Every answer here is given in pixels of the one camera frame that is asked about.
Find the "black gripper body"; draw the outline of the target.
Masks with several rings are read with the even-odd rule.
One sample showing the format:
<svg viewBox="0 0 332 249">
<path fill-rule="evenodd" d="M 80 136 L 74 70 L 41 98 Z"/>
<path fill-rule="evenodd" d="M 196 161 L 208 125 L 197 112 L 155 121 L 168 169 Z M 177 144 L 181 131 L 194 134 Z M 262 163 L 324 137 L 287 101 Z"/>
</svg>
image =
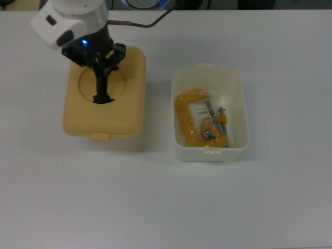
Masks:
<svg viewBox="0 0 332 249">
<path fill-rule="evenodd" d="M 114 43 L 109 36 L 108 27 L 104 26 L 101 30 L 78 38 L 62 47 L 61 53 L 72 62 L 84 67 L 84 52 L 91 54 L 100 52 L 103 60 L 112 50 L 122 52 L 122 59 L 126 56 L 126 46 L 120 43 Z"/>
</svg>

